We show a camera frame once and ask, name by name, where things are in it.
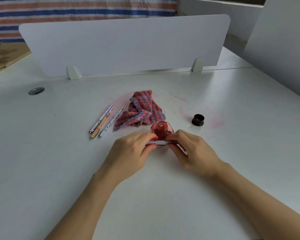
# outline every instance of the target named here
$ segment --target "red ink bottle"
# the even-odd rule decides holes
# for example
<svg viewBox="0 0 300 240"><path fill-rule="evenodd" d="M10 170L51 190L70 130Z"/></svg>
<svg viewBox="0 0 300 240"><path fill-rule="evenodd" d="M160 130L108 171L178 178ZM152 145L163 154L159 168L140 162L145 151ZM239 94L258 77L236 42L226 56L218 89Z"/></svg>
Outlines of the red ink bottle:
<svg viewBox="0 0 300 240"><path fill-rule="evenodd" d="M166 121L160 121L151 126L151 133L158 136L159 141L164 141L168 135L174 133L171 125Z"/></svg>

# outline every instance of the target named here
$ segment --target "wooden pen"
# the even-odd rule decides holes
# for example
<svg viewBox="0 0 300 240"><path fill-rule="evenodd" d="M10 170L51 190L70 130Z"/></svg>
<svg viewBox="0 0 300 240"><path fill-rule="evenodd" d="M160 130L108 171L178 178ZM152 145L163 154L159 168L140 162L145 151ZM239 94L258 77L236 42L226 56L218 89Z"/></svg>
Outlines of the wooden pen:
<svg viewBox="0 0 300 240"><path fill-rule="evenodd" d="M101 127L103 125L103 123L107 120L107 118L109 117L110 112L103 117L103 119L101 120L101 122L98 124L98 126L95 128L95 130L91 133L90 139L94 139L96 137L96 135L99 133L99 131L101 130Z"/></svg>

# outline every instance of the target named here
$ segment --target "striped curtain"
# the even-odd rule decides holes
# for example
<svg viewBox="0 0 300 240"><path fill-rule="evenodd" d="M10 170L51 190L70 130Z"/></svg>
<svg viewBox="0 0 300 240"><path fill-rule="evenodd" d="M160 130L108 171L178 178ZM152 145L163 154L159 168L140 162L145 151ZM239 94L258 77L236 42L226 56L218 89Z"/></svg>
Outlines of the striped curtain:
<svg viewBox="0 0 300 240"><path fill-rule="evenodd" d="M175 15L177 0L0 0L0 42L24 42L23 23Z"/></svg>

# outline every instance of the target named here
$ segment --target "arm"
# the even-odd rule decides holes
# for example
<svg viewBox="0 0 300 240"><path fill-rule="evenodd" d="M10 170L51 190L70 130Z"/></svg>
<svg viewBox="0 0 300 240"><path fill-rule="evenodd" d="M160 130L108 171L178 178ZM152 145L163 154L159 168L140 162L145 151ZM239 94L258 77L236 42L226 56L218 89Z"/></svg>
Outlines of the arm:
<svg viewBox="0 0 300 240"><path fill-rule="evenodd" d="M100 169L45 240L91 240L110 195L120 182L143 168L156 145L155 134L135 132L116 140Z"/></svg>
<svg viewBox="0 0 300 240"><path fill-rule="evenodd" d="M177 145L169 144L186 169L224 189L264 240L300 240L300 215L223 162L201 137L179 130L167 140L178 141L186 149L187 155Z"/></svg>

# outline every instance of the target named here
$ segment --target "towel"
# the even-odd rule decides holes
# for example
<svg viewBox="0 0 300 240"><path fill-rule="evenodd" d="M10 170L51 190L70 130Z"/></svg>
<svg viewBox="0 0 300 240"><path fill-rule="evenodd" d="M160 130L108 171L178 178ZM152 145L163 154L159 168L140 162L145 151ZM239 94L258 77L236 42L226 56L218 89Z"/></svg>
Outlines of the towel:
<svg viewBox="0 0 300 240"><path fill-rule="evenodd" d="M152 100L152 90L135 92L130 98L128 111L124 111L116 120L113 131L126 125L139 127L142 124L152 125L165 120L162 109Z"/></svg>

